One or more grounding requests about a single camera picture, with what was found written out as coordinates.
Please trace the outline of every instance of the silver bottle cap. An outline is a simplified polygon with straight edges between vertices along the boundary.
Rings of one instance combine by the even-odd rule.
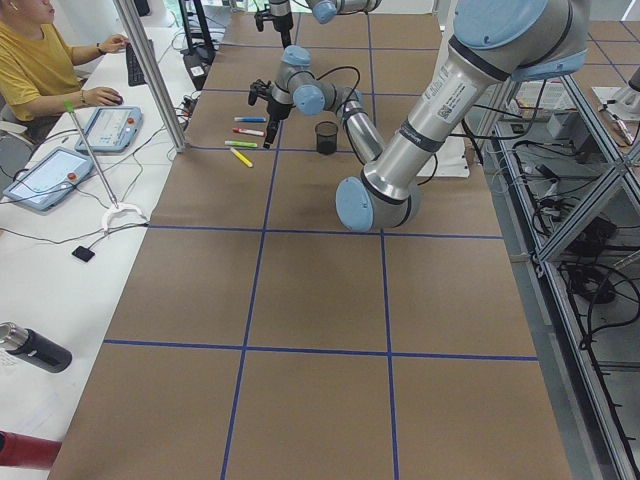
[[[29,339],[29,332],[16,325],[7,322],[0,323],[0,348],[5,350],[17,350]]]

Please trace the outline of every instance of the blue marker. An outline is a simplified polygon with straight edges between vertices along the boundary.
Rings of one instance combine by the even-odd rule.
[[[266,123],[267,119],[264,117],[235,117],[236,122],[246,123]]]

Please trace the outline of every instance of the white table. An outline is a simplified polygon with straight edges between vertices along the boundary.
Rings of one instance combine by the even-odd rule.
[[[156,58],[161,59],[160,70],[174,106],[194,91],[182,58],[171,45],[177,33],[175,28],[147,29],[154,41]],[[136,154],[143,172],[123,199],[124,191],[141,167],[132,158],[115,164],[160,129],[162,120],[148,86],[127,85],[124,52],[102,59],[85,88],[96,86],[115,88],[123,95],[125,105],[139,106],[143,112],[142,127],[123,155],[98,158],[103,168],[108,169],[106,176],[118,199],[141,207],[150,216],[175,155],[169,135],[162,131]],[[77,111],[83,125],[92,110]],[[70,128],[73,123],[65,115],[52,133]],[[63,138],[41,147],[32,163],[55,146],[73,148],[78,136],[75,134],[64,143]],[[97,176],[80,188],[98,196],[105,205],[110,204]],[[0,205],[0,226],[35,237],[61,240],[100,230],[104,211],[96,199],[72,192],[46,214],[16,205]],[[125,215],[114,218],[110,225],[140,221],[136,214]],[[11,321],[31,328],[73,353],[73,361],[66,370],[51,374],[1,352],[0,430],[52,440],[64,438],[145,231],[133,228],[103,239],[95,246],[96,255],[89,263],[72,257],[71,252],[79,245],[89,246],[100,234],[51,245],[0,232],[1,322]],[[0,467],[3,480],[41,480],[47,475],[46,471]]]

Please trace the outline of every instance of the blue and white device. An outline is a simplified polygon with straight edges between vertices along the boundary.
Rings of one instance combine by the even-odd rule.
[[[84,133],[95,153],[118,154],[129,146],[141,124],[142,112],[138,107],[97,107]],[[82,139],[75,149],[88,153]]]
[[[57,147],[2,193],[17,205],[37,211],[49,210],[73,191],[92,169],[91,158]]]

